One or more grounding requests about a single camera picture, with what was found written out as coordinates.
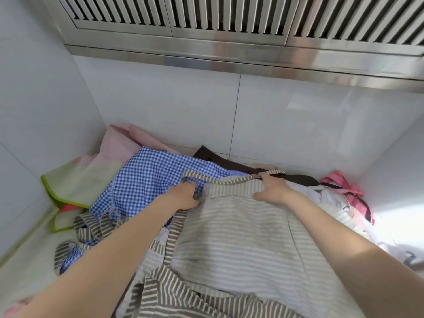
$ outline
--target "brown fabric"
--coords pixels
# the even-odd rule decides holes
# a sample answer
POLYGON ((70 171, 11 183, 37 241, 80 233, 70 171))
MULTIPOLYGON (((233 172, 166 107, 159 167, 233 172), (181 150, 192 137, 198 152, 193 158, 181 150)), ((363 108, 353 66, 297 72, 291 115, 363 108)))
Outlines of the brown fabric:
MULTIPOLYGON (((193 157, 197 159, 201 159, 204 161, 211 161, 219 166, 227 169, 227 170, 234 170, 239 171, 247 174, 258 174, 260 172, 266 172, 267 170, 264 170, 262 168, 252 168, 246 165, 242 165, 236 162, 229 161, 227 159, 224 159, 218 155, 216 155, 214 152, 210 151, 206 147, 202 146, 199 148, 199 150, 196 152, 196 154, 193 155, 193 157)), ((308 175, 288 175, 288 174, 274 174, 271 176, 279 177, 279 178, 285 178, 287 181, 297 183, 304 186, 317 186, 320 185, 319 182, 314 179, 312 176, 308 175)))

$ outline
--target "hand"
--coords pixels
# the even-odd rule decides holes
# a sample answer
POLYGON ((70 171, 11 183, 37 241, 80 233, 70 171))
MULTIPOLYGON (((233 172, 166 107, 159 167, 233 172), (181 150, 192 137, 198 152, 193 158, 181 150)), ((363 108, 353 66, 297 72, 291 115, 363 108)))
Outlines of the hand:
POLYGON ((292 193, 296 193, 291 189, 286 180, 268 175, 265 172, 258 174, 262 177, 265 190, 252 194, 252 198, 257 201, 264 201, 268 203, 284 203, 286 198, 292 193))
POLYGON ((199 201, 193 199, 196 187, 197 183, 180 183, 168 188, 164 196, 170 198, 176 209, 187 210, 199 205, 199 201))

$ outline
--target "blue checkered fabric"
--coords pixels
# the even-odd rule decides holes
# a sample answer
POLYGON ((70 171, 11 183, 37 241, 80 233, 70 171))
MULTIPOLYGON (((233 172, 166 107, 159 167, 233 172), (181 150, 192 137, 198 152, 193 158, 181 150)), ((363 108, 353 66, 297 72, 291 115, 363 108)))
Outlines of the blue checkered fabric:
MULTIPOLYGON (((89 212, 99 221, 102 215, 108 211, 133 217, 158 195, 165 193, 170 186, 177 185, 187 169, 214 178, 231 175, 228 170, 213 162, 143 147, 119 171, 89 212)), ((205 181, 197 179, 193 179, 193 181, 199 184, 196 193, 200 192, 205 181)), ((89 245, 96 244, 94 241, 87 243, 89 245)), ((82 253, 77 247, 73 248, 62 265, 61 273, 65 272, 81 255, 82 253)))

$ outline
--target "person's right arm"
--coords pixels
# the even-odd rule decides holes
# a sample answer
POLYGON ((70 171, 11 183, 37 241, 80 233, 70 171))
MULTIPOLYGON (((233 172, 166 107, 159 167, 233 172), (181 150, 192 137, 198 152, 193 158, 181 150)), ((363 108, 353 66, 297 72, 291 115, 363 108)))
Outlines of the person's right arm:
POLYGON ((367 318, 424 317, 424 279, 338 222, 285 180, 260 173, 252 197, 290 208, 367 318))

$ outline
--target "person's left arm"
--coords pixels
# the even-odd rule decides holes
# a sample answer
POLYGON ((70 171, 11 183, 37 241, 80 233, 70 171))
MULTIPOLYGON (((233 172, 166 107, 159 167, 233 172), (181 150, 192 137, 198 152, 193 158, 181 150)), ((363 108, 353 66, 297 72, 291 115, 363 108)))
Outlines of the person's left arm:
POLYGON ((108 318, 162 226, 179 209, 198 205, 196 183, 181 183, 81 257, 36 295, 17 318, 108 318))

